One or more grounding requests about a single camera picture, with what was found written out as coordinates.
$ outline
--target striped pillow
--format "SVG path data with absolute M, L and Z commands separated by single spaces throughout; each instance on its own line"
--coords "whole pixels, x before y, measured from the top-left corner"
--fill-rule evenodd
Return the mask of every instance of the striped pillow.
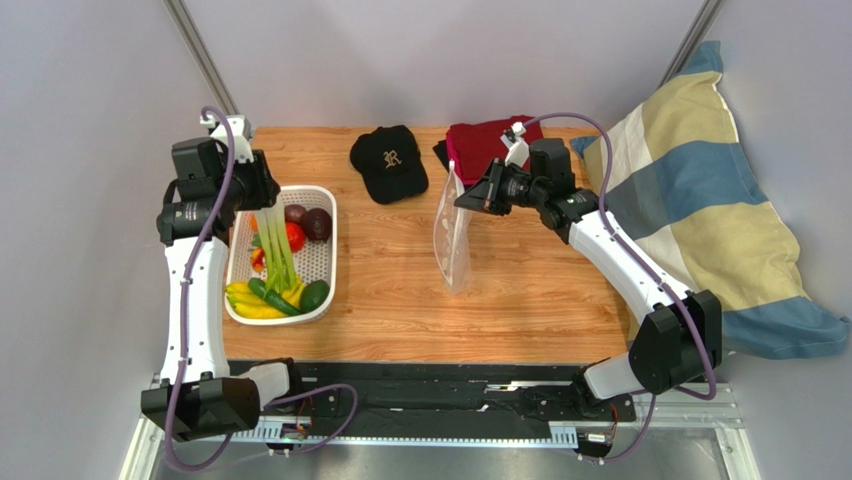
M 719 297 L 726 349 L 773 359 L 838 354 L 849 320 L 802 288 L 799 244 L 749 167 L 716 90 L 721 78 L 719 42 L 705 42 L 678 76 L 613 127 L 608 207 L 661 267 Z M 599 192 L 603 142 L 583 137 L 572 146 Z

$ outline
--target clear plastic bag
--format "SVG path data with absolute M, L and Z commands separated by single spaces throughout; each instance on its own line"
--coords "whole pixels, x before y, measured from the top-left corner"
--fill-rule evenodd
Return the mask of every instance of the clear plastic bag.
M 450 160 L 447 182 L 438 203 L 433 231 L 433 246 L 438 267 L 444 276 L 444 285 L 455 295 L 462 290 L 470 275 L 470 244 L 467 240 L 467 227 L 471 213 L 456 208 L 454 202 L 462 193 L 464 186 L 455 173 L 455 162 Z

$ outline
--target white wall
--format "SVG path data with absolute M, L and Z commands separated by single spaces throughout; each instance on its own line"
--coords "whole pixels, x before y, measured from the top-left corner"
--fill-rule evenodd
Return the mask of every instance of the white wall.
M 701 0 L 187 0 L 254 125 L 449 125 L 644 101 Z
M 730 104 L 757 179 L 802 247 L 805 288 L 852 316 L 852 4 L 729 0 L 722 41 Z M 852 353 L 813 361 L 726 360 L 763 477 L 852 471 Z
M 160 369 L 155 217 L 212 101 L 159 0 L 0 6 L 3 478 L 115 478 Z

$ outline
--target red cloth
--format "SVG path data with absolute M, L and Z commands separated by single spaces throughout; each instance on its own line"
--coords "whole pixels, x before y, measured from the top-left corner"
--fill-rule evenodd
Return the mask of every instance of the red cloth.
M 526 122 L 530 119 L 532 117 L 519 115 L 476 125 L 468 123 L 452 125 L 447 137 L 452 137 L 456 161 L 459 162 L 461 167 L 462 183 L 465 185 L 476 183 L 494 158 L 506 158 L 509 149 L 500 140 L 503 132 L 510 129 L 515 122 Z M 539 124 L 530 126 L 527 133 L 524 134 L 524 140 L 527 143 L 532 143 L 543 137 Z M 529 170 L 529 162 L 524 164 L 524 168 Z

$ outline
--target cap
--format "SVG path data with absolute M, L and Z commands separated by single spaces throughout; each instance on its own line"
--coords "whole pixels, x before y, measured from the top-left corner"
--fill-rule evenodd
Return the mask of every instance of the cap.
M 361 135 L 352 145 L 349 161 L 364 177 L 367 193 L 376 203 L 387 205 L 429 188 L 417 141 L 405 125 Z

